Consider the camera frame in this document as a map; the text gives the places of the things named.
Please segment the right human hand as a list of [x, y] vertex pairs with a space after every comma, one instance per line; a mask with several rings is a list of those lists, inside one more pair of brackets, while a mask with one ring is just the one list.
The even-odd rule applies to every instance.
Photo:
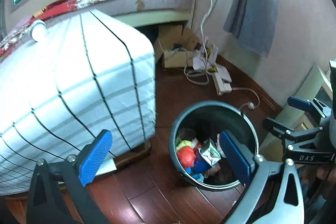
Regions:
[[331, 185], [335, 184], [335, 164], [332, 165], [305, 165], [300, 174], [301, 182], [307, 184], [310, 180], [319, 178]]

